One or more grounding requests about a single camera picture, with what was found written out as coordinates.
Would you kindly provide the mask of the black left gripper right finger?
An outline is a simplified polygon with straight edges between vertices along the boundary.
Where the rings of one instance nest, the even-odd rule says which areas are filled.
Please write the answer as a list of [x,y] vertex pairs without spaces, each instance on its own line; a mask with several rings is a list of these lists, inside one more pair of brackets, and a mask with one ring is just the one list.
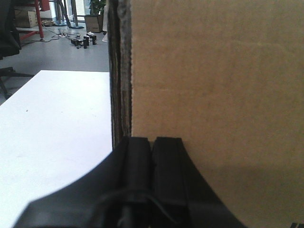
[[200,174],[180,138],[158,137],[152,155],[153,189],[173,221],[155,209],[151,227],[245,227]]

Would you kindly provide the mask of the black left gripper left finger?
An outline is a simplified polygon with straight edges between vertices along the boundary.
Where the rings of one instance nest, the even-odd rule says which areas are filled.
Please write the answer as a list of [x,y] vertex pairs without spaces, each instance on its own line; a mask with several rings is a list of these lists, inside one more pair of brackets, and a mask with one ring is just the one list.
[[16,228],[114,228],[127,209],[143,212],[151,189],[147,138],[124,137],[89,173],[30,202]]

